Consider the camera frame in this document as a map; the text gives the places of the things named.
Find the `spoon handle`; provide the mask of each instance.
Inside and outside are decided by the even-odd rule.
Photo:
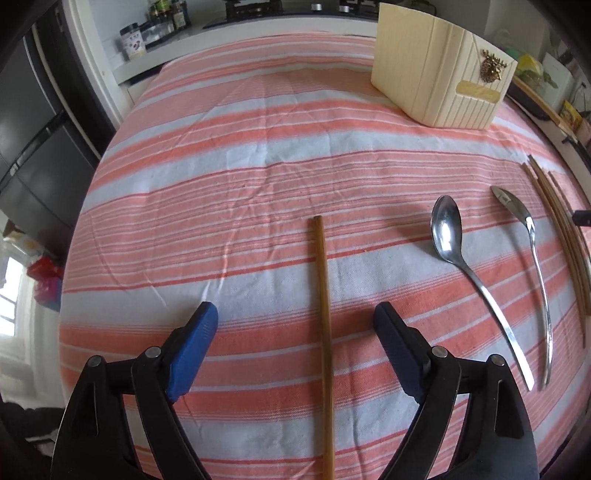
[[[525,357],[523,350],[517,343],[517,338],[515,338],[515,334],[513,333],[513,330],[511,329],[509,322],[507,322],[505,315],[503,315],[501,308],[498,306],[497,302],[492,297],[491,292],[488,291],[488,289],[480,281],[480,278],[476,276],[474,271],[470,267],[468,267],[467,264],[463,264],[461,266],[461,269],[466,273],[466,275],[468,275],[470,280],[472,280],[476,288],[480,290],[480,293],[488,302],[489,306],[491,307],[491,310],[494,312],[496,319],[501,324],[501,328],[503,328],[503,331],[505,332],[505,336],[509,341],[511,350],[513,350],[513,355],[515,355],[515,360],[517,360],[517,364],[519,365],[519,369],[521,370],[521,374],[523,375],[523,378],[525,380],[527,390],[531,391],[534,388],[535,383],[534,375],[531,372],[531,368],[527,363],[527,358]]]
[[[535,250],[535,237],[530,232],[531,253],[534,256],[535,271],[538,274],[540,281],[540,288],[542,290],[542,301],[544,303],[544,334],[546,336],[546,363],[544,367],[544,379],[542,385],[545,387],[550,382],[550,371],[552,370],[552,353],[554,350],[554,338],[552,334],[552,322],[550,321],[550,307],[548,306],[548,295],[546,294],[546,287],[544,286],[544,279],[542,278],[542,270],[540,268],[540,261],[538,260],[538,252]]]

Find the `metal spoon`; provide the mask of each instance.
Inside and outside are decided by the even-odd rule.
[[[542,381],[545,387],[550,382],[550,371],[552,369],[552,353],[554,350],[554,339],[552,335],[552,322],[550,321],[550,308],[548,306],[548,295],[546,295],[546,288],[544,286],[544,279],[542,278],[542,270],[540,268],[540,261],[538,260],[538,253],[535,250],[535,227],[534,220],[531,217],[528,209],[521,203],[519,198],[511,192],[504,190],[497,186],[491,187],[492,193],[496,198],[509,210],[515,217],[525,225],[530,235],[531,253],[534,256],[535,271],[538,274],[540,287],[542,289],[542,301],[544,303],[544,335],[546,337],[546,365],[544,367],[544,379]]]
[[[462,257],[462,219],[456,202],[449,195],[439,197],[435,202],[435,206],[431,212],[431,235],[433,236],[433,244],[439,256],[446,262],[460,268],[472,280],[472,283],[480,290],[480,293],[488,302],[489,307],[505,332],[527,389],[532,390],[535,383],[534,376],[531,373],[531,368],[527,363],[527,358],[523,350],[517,343],[509,322],[507,322],[501,308],[497,305],[491,293],[480,281],[480,278],[468,267],[468,264]]]

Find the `box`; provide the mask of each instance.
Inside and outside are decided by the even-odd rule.
[[[562,65],[552,55],[546,53],[542,62],[544,71],[550,75],[556,83],[557,88],[553,88],[549,83],[544,82],[538,89],[540,96],[550,105],[554,111],[560,112],[562,102],[570,96],[573,91],[574,78],[567,67]]]
[[[446,20],[379,5],[371,82],[419,123],[488,128],[516,67],[509,55]]]
[[[579,111],[574,106],[572,106],[567,100],[564,100],[562,103],[562,110],[560,111],[560,116],[572,131],[576,131],[579,128],[581,122],[583,121],[583,117],[581,116]]]

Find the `pink and white striped cloth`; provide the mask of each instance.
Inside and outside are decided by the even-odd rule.
[[[160,345],[208,300],[220,324],[176,404],[213,479],[322,476],[320,319],[311,218],[325,218],[334,337],[336,476],[377,479],[417,408],[371,327],[388,300],[454,355],[511,361],[542,468],[591,388],[560,243],[520,169],[527,154],[566,174],[510,104],[486,131],[416,124],[370,83],[374,41],[292,34],[212,48],[166,65],[113,139],[84,203],[66,268],[60,362],[71,392],[85,360]],[[554,323],[550,386],[541,294],[524,227],[490,185],[536,222]],[[463,252],[527,354],[526,392],[486,304],[430,241],[435,200],[462,213]],[[145,470],[159,473],[126,400]],[[444,471],[466,399],[432,475]]]

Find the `white appliance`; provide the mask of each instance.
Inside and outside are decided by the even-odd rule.
[[[542,82],[538,88],[538,94],[550,105],[556,112],[560,112],[564,99],[568,98],[573,91],[574,79],[567,67],[562,65],[552,55],[546,53],[542,62],[544,71],[550,75],[558,88]]]

